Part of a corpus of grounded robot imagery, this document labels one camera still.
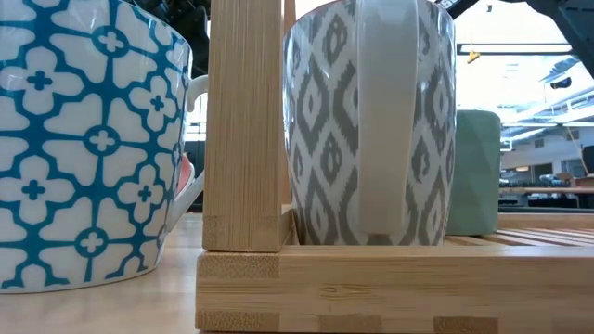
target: wooden base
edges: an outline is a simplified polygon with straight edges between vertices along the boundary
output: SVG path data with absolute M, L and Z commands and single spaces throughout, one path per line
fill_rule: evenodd
M 562 221 L 557 228 L 529 226 L 529 221 L 502 224 L 492 236 L 448 237 L 447 247 L 207 251 L 198 260 L 196 326 L 260 332 L 594 332 L 594 229 Z

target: gray patterned mug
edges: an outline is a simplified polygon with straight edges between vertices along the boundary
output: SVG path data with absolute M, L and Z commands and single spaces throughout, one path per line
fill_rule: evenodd
M 285 37 L 300 241 L 439 245 L 454 169 L 454 20 L 426 0 L 342 0 Z

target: wooden rack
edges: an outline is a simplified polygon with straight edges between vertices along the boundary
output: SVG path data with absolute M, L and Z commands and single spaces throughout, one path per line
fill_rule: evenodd
M 217 0 L 212 16 L 197 328 L 594 332 L 588 215 L 500 215 L 495 235 L 448 238 L 449 247 L 298 245 L 291 206 L 282 206 L 280 94 L 294 1 Z

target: mug handle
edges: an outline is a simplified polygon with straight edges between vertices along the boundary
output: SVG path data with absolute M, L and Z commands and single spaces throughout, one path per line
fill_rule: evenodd
M 405 201 L 416 104 L 419 0 L 357 1 L 359 229 L 407 225 Z
M 208 92 L 207 75 L 202 75 L 198 78 L 192 79 L 192 81 L 189 83 L 186 96 L 188 112 L 194 110 L 194 103 L 198 99 L 198 96 L 206 92 Z M 179 222 L 184 213 L 186 213 L 187 209 L 192 205 L 194 200 L 200 195 L 202 190 L 204 190 L 204 172 L 202 172 L 197 178 L 194 178 L 194 166 L 185 155 L 182 156 L 182 164 L 188 165 L 188 168 L 190 169 L 189 178 L 182 190 L 175 196 L 174 201 L 171 203 L 169 214 L 167 215 L 168 232 L 171 232 L 175 228 L 177 222 Z

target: table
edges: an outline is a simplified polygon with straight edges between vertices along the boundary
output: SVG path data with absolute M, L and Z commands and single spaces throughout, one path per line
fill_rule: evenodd
M 2 334 L 196 334 L 201 214 L 187 214 L 151 273 L 100 287 L 0 295 Z
M 577 197 L 577 207 L 582 209 L 594 208 L 594 187 L 572 186 L 572 187 L 502 187 L 499 195 L 513 195 L 517 197 L 518 203 L 524 207 L 528 206 L 530 194 L 573 194 Z

